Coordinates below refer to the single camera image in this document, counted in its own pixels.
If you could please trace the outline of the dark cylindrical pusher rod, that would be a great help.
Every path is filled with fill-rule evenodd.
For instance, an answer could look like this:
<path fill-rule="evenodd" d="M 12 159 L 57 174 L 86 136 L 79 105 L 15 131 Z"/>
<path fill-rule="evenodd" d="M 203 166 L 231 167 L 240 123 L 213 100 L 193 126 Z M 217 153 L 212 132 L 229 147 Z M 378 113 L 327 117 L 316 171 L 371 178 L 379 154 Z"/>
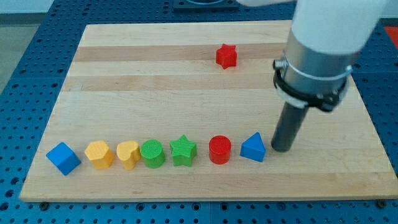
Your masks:
<path fill-rule="evenodd" d="M 290 150 L 307 112 L 307 106 L 297 108 L 288 103 L 284 104 L 271 141 L 274 150 L 277 152 Z"/>

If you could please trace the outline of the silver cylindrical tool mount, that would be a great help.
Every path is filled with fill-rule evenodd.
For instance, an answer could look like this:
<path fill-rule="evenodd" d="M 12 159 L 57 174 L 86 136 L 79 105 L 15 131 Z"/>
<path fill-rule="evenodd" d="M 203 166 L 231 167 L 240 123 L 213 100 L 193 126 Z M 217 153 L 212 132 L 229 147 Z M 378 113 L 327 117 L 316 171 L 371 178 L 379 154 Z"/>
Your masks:
<path fill-rule="evenodd" d="M 273 62 L 274 86 L 279 96 L 298 108 L 333 111 L 349 87 L 349 75 L 358 53 L 323 53 L 307 47 L 289 32 L 280 59 Z"/>

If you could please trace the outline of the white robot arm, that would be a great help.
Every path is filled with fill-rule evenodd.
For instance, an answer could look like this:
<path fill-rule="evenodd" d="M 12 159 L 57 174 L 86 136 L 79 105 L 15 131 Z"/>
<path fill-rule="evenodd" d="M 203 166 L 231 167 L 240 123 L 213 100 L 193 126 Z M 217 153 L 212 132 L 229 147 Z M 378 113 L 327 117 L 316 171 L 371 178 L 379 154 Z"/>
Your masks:
<path fill-rule="evenodd" d="M 387 0 L 298 0 L 287 45 L 274 60 L 274 86 L 285 104 L 271 146 L 288 151 L 309 108 L 333 111 L 349 87 Z"/>

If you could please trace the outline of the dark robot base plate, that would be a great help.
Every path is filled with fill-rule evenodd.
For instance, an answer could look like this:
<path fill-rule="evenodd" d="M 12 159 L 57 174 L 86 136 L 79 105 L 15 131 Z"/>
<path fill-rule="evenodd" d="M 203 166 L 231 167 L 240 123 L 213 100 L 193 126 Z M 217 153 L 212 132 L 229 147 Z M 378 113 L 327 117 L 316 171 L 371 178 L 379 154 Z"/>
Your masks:
<path fill-rule="evenodd" d="M 235 0 L 173 0 L 173 12 L 237 10 L 239 6 Z"/>

